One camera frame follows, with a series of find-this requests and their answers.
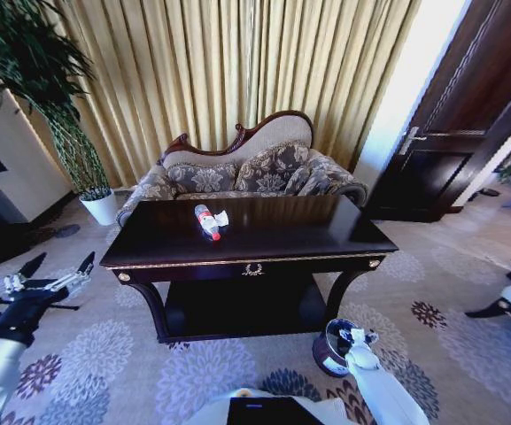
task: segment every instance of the beige curtain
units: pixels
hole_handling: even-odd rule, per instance
[[[359,156],[420,0],[71,0],[50,18],[96,78],[78,100],[113,187],[131,186],[179,134],[205,150],[297,109],[315,148]]]

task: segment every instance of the brass drawer handle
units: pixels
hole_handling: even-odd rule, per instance
[[[252,263],[245,266],[245,271],[242,273],[243,276],[260,276],[263,273],[263,266],[261,263],[257,263],[257,270],[252,271]]]

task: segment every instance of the white flower pot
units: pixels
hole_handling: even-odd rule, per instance
[[[113,190],[107,197],[102,197],[96,201],[80,201],[102,226],[109,226],[115,222],[117,201]]]

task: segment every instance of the floor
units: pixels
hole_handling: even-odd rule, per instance
[[[379,222],[401,251],[354,282],[341,307],[340,316],[378,332],[374,350],[433,424],[511,423],[511,320],[463,314],[509,284],[511,211],[500,205],[510,190],[500,190],[437,223]],[[25,260],[47,251],[37,275],[58,277],[92,250],[101,259],[117,232],[73,201],[41,230],[44,242],[0,265],[0,295],[3,276]],[[324,294],[335,277],[315,276]],[[355,381],[315,365],[313,334],[160,345],[144,301],[110,272],[96,267],[73,290],[65,304],[81,309],[44,317],[2,424],[177,424],[240,386],[340,397],[351,419],[373,423]]]

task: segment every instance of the table leg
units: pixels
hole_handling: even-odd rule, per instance
[[[342,272],[342,274],[337,277],[328,295],[328,303],[326,304],[325,317],[326,322],[329,322],[337,317],[337,313],[340,308],[340,303],[342,302],[342,297],[344,296],[347,287],[350,286],[350,283],[352,283],[353,280],[360,274],[364,274],[368,271],[369,270],[345,271]]]
[[[165,306],[163,305],[163,298],[160,297],[157,288],[150,282],[147,283],[128,283],[132,288],[138,290],[147,301],[147,305],[151,310],[152,319],[155,323],[157,330],[157,341],[164,343],[168,336],[168,329],[166,328]]]

